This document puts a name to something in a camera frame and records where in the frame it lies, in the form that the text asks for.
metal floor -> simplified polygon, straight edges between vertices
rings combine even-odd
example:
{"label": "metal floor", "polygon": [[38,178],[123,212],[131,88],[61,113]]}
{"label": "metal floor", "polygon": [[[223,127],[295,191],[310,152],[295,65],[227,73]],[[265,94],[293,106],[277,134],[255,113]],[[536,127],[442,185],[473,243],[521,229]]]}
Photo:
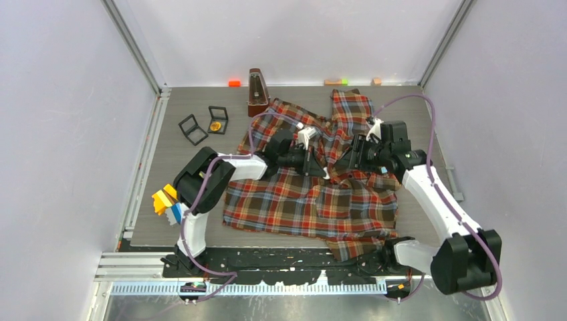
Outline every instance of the metal floor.
{"label": "metal floor", "polygon": [[[178,296],[111,294],[105,321],[148,320],[145,318],[161,321],[491,320],[484,302],[463,294],[444,296],[431,280],[426,280],[419,291],[399,305],[380,295],[218,296],[196,306],[185,306],[179,304]],[[178,306],[153,318],[171,304]]]}
{"label": "metal floor", "polygon": [[[293,102],[311,112],[331,115],[331,86],[319,87],[270,87],[272,98]],[[340,87],[342,90],[351,87]],[[393,98],[421,93],[417,86],[361,86],[360,93],[368,96],[378,107]],[[131,239],[132,245],[172,246],[179,236],[179,226],[170,226],[165,217],[154,213],[151,195],[172,183],[179,171],[195,153],[204,146],[218,152],[234,152],[248,129],[248,87],[242,88],[174,88],[165,111],[160,136],[150,168],[138,219]],[[208,106],[224,106],[228,109],[229,123],[225,135],[210,134],[201,144],[193,146],[179,130],[178,123],[194,114],[202,128],[208,127]],[[380,113],[383,120],[403,120],[407,123],[412,148],[427,149],[431,118],[426,104],[420,98],[407,98]],[[432,155],[439,176],[449,188],[445,163],[441,157],[437,139]],[[402,236],[416,237],[423,243],[439,245],[431,222],[414,197],[402,189],[397,192],[399,217],[396,229]],[[223,202],[211,211],[207,224],[207,246],[230,247],[326,247],[324,241],[307,237],[294,237],[270,233],[245,232],[222,225]]]}

plaid cloth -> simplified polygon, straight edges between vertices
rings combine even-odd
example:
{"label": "plaid cloth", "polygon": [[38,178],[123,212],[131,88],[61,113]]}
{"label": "plaid cloth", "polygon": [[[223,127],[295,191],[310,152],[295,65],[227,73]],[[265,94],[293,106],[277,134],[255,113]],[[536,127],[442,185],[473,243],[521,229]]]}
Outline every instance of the plaid cloth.
{"label": "plaid cloth", "polygon": [[[320,135],[312,144],[319,163],[328,167],[330,180],[279,169],[267,181],[231,182],[225,198],[224,224],[247,231],[325,239],[339,261],[375,251],[386,238],[397,236],[394,190],[400,185],[395,177],[333,166],[353,136],[368,130],[366,118],[372,114],[372,102],[358,90],[333,90],[331,98],[331,119],[278,98],[267,109],[318,129]],[[296,132],[289,120],[271,115],[257,118],[252,127],[258,150],[280,128]],[[245,135],[237,151],[247,154],[249,148]]]}

yellow block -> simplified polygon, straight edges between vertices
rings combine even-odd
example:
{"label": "yellow block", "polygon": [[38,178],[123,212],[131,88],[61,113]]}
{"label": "yellow block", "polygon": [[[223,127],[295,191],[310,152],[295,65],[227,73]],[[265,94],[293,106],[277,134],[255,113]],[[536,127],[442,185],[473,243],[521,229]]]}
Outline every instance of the yellow block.
{"label": "yellow block", "polygon": [[158,193],[152,195],[152,198],[154,199],[154,212],[156,212],[158,215],[162,215],[163,213],[165,213],[167,206],[165,206],[165,204],[161,201]]}
{"label": "yellow block", "polygon": [[162,215],[168,207],[173,206],[173,203],[171,203],[163,191],[158,191],[152,195],[152,198],[154,199],[154,211],[158,213],[158,215]]}
{"label": "yellow block", "polygon": [[171,186],[170,184],[167,184],[167,185],[165,185],[163,190],[165,191],[165,193],[168,193],[169,196],[173,197],[175,199],[175,201],[177,201],[177,191],[173,188],[173,186]]}

gray table surface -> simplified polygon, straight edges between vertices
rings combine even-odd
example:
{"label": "gray table surface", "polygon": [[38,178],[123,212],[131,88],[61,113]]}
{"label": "gray table surface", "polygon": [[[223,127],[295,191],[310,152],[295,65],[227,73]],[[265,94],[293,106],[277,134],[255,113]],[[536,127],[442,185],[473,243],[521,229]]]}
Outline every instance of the gray table surface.
{"label": "gray table surface", "polygon": [[[331,115],[331,86],[320,87],[270,87],[272,98],[293,102],[322,116]],[[368,96],[375,107],[393,98],[421,93],[417,86],[361,86],[360,93]],[[248,88],[174,88],[167,104],[161,132],[150,168],[138,219],[132,236],[132,245],[172,246],[179,236],[179,226],[170,226],[165,217],[154,213],[151,195],[172,183],[179,171],[197,151],[210,146],[218,152],[234,152],[244,137],[250,122],[247,116]],[[228,109],[229,123],[225,135],[210,134],[201,144],[193,146],[179,130],[178,123],[194,114],[199,125],[206,130],[211,119],[209,105]],[[431,118],[427,106],[420,98],[407,98],[380,113],[383,120],[403,120],[407,123],[408,136],[413,149],[427,149]],[[447,184],[445,163],[435,140],[432,155],[441,180]],[[431,222],[405,189],[396,192],[399,216],[396,229],[402,236],[410,235],[429,245],[439,245]],[[207,223],[207,246],[229,247],[326,247],[324,241],[307,237],[246,232],[222,225],[223,201],[211,211]]]}

black frame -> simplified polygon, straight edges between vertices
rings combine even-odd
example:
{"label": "black frame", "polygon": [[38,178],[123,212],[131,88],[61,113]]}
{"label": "black frame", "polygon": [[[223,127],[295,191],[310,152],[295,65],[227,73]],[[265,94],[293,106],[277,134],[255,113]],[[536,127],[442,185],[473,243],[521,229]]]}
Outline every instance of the black frame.
{"label": "black frame", "polygon": [[[213,114],[213,110],[222,110],[225,112],[225,116],[224,117],[218,117],[215,116]],[[227,126],[229,124],[229,114],[227,112],[227,108],[226,107],[218,107],[218,106],[209,106],[209,113],[211,114],[211,121],[209,122],[209,127],[207,129],[207,132],[210,134],[219,134],[219,135],[224,135],[225,132],[227,131]],[[213,124],[213,122],[222,120],[225,124],[221,127],[220,130],[218,131],[214,131],[211,130],[211,125]]]}
{"label": "black frame", "polygon": [[[192,118],[193,118],[193,121],[195,121],[195,125],[191,126],[187,131],[183,130],[183,124],[188,122]],[[197,146],[200,142],[204,141],[205,138],[209,137],[209,134],[207,134],[207,132],[205,132],[199,126],[199,123],[197,122],[197,119],[195,118],[195,115],[193,115],[193,114],[185,117],[185,119],[181,120],[178,125],[179,125],[179,129],[181,129],[181,132],[183,133],[183,136],[185,136],[185,138],[187,138],[191,142],[191,144],[193,144],[193,146]],[[189,135],[196,130],[200,130],[204,134],[204,136],[201,139],[199,139],[198,141],[194,141],[189,137]]]}

